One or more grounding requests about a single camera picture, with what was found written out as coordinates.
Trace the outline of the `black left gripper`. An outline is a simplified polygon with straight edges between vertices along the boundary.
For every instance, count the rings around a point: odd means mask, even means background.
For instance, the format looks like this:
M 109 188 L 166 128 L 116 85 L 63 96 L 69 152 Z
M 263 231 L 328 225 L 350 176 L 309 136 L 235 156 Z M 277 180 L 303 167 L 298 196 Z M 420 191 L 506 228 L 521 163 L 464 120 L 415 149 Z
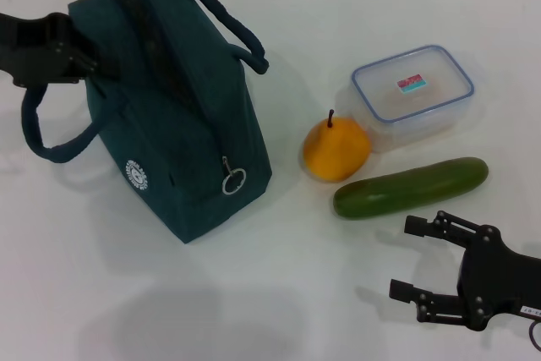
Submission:
M 0 13 L 0 71 L 17 86 L 77 83 L 96 72 L 97 45 L 66 14 L 20 19 Z

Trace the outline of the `orange yellow pear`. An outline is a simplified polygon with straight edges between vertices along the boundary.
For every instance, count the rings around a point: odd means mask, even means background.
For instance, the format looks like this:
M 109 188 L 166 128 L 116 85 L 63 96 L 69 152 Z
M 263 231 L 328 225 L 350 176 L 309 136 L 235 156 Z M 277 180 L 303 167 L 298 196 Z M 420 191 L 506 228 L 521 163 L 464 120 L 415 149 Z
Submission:
M 350 117 L 335 115 L 317 123 L 302 148 L 304 167 L 321 181 L 339 183 L 350 178 L 368 160 L 372 145 L 367 132 Z

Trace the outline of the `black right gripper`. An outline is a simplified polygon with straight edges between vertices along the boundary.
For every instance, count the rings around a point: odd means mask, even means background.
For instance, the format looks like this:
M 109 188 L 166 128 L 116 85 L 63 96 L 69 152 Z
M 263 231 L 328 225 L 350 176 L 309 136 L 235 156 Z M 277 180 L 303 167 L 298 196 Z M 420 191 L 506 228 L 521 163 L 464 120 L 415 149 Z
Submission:
M 541 259 L 509 249 L 498 228 L 439 211 L 431 222 L 407 216 L 404 233 L 466 247 L 458 280 L 464 301 L 391 279 L 389 297 L 415 303 L 418 322 L 465 325 L 465 305 L 467 327 L 473 331 L 484 330 L 500 314 L 541 322 Z

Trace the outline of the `green cucumber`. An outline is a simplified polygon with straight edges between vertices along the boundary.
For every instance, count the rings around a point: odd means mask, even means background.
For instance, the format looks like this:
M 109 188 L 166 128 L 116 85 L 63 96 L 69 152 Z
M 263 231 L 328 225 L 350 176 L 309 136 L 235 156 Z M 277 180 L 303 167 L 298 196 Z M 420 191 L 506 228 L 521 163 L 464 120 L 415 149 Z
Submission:
M 488 176 L 489 167 L 480 158 L 450 159 L 344 185 L 333 196 L 333 208 L 353 220 L 386 216 L 467 194 Z

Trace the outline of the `dark teal insulated lunch bag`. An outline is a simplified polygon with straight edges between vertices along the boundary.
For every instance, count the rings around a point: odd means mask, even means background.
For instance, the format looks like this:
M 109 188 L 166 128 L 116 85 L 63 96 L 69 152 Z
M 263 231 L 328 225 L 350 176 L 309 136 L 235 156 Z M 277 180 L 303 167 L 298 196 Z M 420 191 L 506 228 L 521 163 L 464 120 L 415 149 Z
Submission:
M 85 81 L 90 125 L 47 147 L 37 114 L 46 89 L 21 107 L 28 146 L 64 163 L 100 138 L 150 209 L 188 243 L 260 197 L 272 171 L 246 84 L 269 64 L 257 37 L 218 0 L 79 0 L 69 17 L 116 78 Z

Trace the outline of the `clear blue-rimmed food box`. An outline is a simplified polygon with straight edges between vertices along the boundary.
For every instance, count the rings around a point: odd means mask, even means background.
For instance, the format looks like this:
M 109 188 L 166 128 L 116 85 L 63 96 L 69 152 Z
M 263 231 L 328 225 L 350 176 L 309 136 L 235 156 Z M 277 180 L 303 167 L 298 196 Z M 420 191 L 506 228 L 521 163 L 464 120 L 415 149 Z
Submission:
M 426 45 L 356 68 L 348 113 L 384 152 L 431 137 L 459 121 L 475 87 L 442 46 Z

